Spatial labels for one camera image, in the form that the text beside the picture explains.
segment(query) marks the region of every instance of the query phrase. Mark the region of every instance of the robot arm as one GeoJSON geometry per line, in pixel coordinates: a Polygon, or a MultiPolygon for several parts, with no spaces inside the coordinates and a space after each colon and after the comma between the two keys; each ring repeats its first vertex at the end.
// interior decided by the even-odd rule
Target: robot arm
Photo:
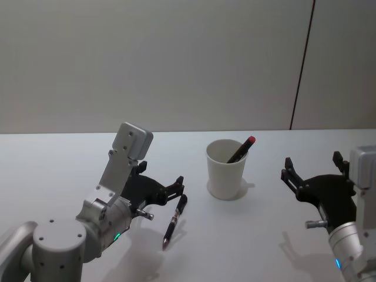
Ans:
{"type": "Polygon", "coordinates": [[[339,152],[333,161],[342,175],[320,175],[302,180],[290,158],[281,179],[297,200],[313,204],[321,216],[307,228],[325,227],[329,244],[345,281],[376,281],[376,146],[358,147],[350,163],[339,152]],[[357,186],[357,207],[351,196],[357,186]]]}
{"type": "Polygon", "coordinates": [[[80,282],[82,264],[100,257],[130,227],[133,218],[154,215],[148,204],[165,205],[183,194],[183,177],[171,186],[140,174],[153,135],[139,127],[121,125],[99,184],[84,200],[76,219],[37,225],[27,222],[0,244],[0,281],[80,282]]]}

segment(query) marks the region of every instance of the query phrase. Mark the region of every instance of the white table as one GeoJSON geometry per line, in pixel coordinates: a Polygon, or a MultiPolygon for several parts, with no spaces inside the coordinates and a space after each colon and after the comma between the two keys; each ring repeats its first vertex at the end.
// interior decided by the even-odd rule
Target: white table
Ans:
{"type": "MultiPolygon", "coordinates": [[[[177,200],[153,206],[154,221],[134,220],[101,258],[84,265],[82,281],[342,281],[326,231],[304,227],[319,218],[316,209],[299,203],[280,173],[287,156],[302,178],[338,173],[333,151],[348,159],[352,147],[376,144],[376,130],[252,132],[257,141],[244,178],[254,187],[232,202],[211,197],[206,145],[250,134],[155,133],[146,175],[165,185],[183,175],[189,198],[172,243],[162,251],[177,200]]],[[[27,220],[74,218],[102,175],[114,136],[0,135],[0,233],[27,220]]]]}

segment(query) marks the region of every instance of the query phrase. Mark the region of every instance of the pen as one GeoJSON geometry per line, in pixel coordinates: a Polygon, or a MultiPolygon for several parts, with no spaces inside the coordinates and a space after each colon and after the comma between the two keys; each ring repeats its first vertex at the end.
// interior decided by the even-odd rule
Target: pen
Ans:
{"type": "Polygon", "coordinates": [[[175,214],[171,218],[169,227],[167,228],[166,234],[164,235],[162,249],[166,249],[167,246],[169,245],[172,233],[174,232],[174,229],[175,229],[175,226],[176,226],[176,223],[177,223],[177,220],[179,219],[179,216],[183,213],[183,210],[184,210],[184,207],[187,204],[187,201],[188,201],[187,196],[183,194],[180,197],[180,200],[179,200],[179,202],[176,206],[176,209],[175,209],[175,214]]]}
{"type": "Polygon", "coordinates": [[[235,163],[241,160],[248,152],[249,148],[256,142],[256,138],[250,136],[241,146],[235,154],[229,159],[227,163],[235,163]]]}

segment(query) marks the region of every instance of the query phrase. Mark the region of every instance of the paper cup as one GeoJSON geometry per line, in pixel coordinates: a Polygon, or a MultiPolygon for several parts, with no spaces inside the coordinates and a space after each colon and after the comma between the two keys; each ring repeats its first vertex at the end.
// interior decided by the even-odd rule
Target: paper cup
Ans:
{"type": "Polygon", "coordinates": [[[206,147],[209,183],[207,189],[216,198],[230,200],[241,188],[241,178],[248,153],[236,163],[227,163],[241,143],[230,139],[211,142],[206,147]]]}

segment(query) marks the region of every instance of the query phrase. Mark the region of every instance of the green led light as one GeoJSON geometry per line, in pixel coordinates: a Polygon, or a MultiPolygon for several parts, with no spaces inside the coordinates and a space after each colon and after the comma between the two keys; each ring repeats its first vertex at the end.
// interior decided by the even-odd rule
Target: green led light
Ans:
{"type": "Polygon", "coordinates": [[[119,237],[120,237],[121,233],[118,233],[115,238],[113,239],[113,241],[116,241],[119,237]]]}

